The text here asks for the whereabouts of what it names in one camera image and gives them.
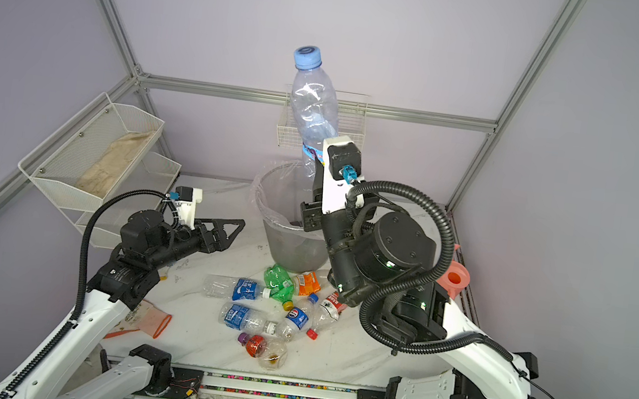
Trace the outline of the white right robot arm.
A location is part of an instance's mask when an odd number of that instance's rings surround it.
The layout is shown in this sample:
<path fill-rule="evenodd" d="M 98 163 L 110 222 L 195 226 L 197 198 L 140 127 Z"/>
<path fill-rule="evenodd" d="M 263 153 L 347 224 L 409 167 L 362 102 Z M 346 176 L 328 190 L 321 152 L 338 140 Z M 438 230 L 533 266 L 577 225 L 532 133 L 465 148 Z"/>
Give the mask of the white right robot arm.
<path fill-rule="evenodd" d="M 385 399 L 536 399 L 536 357 L 508 351 L 464 315 L 430 276 L 437 243 L 408 212 L 378 202 L 300 210 L 305 230 L 323 233 L 339 303 L 359 310 L 366 333 L 394 354 L 438 355 L 450 365 L 436 376 L 393 377 Z"/>

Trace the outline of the colourful label water bottle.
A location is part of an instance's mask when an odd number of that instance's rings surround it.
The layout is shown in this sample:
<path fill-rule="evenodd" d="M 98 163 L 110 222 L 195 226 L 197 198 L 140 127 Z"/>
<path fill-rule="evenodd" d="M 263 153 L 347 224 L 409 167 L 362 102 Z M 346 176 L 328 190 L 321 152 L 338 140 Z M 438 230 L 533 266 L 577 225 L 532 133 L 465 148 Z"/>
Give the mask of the colourful label water bottle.
<path fill-rule="evenodd" d="M 290 105 L 302 141 L 303 165 L 316 177 L 316 165 L 323 159 L 323 142 L 339 133 L 339 105 L 331 78 L 323 68 L 318 47 L 303 46 L 294 51 L 297 73 L 290 91 Z"/>

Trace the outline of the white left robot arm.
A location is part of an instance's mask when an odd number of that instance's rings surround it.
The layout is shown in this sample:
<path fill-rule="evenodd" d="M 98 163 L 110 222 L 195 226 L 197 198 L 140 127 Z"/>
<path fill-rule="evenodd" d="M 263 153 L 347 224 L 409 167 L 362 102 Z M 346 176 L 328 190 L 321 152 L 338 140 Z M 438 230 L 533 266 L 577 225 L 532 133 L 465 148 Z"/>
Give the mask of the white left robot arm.
<path fill-rule="evenodd" d="M 131 215 L 122 242 L 95 276 L 80 277 L 76 306 L 61 327 L 0 382 L 0 399 L 124 399 L 158 396 L 174 383 L 171 355 L 139 345 L 102 375 L 70 391 L 65 386 L 110 331 L 160 281 L 160 269 L 197 253 L 222 252 L 245 228 L 242 219 L 199 219 L 174 228 L 157 210 Z"/>

